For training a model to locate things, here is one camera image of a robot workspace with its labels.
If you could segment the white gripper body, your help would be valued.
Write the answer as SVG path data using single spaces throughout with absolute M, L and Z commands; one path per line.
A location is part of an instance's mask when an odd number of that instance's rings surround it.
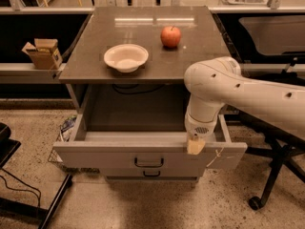
M 192 118 L 189 114 L 185 115 L 185 129 L 191 139 L 206 138 L 214 132 L 216 120 L 201 122 Z

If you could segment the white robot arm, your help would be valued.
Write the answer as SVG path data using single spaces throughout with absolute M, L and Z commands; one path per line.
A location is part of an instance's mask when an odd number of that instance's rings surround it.
M 305 138 L 305 88 L 244 77 L 231 57 L 192 64 L 184 74 L 190 92 L 185 114 L 187 152 L 199 154 L 220 109 L 230 105 L 276 128 Z

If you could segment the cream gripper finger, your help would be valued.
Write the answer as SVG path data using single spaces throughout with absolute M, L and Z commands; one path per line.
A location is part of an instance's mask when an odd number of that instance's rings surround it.
M 187 152 L 189 155 L 198 155 L 205 147 L 206 141 L 198 136 L 189 136 L 187 140 Z

